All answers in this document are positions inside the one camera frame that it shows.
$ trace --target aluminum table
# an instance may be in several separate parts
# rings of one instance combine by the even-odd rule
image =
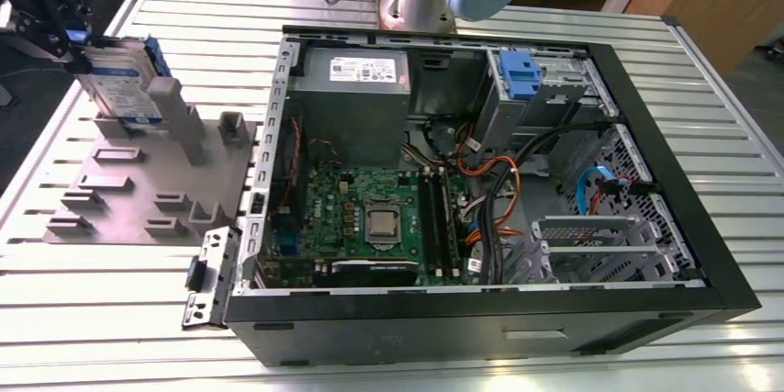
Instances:
[[[374,4],[125,0],[108,33],[158,37],[204,118],[234,110],[261,120],[282,24],[374,28]],[[0,385],[144,392],[784,388],[784,162],[686,34],[657,17],[520,7],[460,23],[460,33],[614,47],[762,308],[614,356],[268,369],[229,331],[180,330],[197,247],[41,241],[98,133],[96,106],[74,84],[0,199]]]

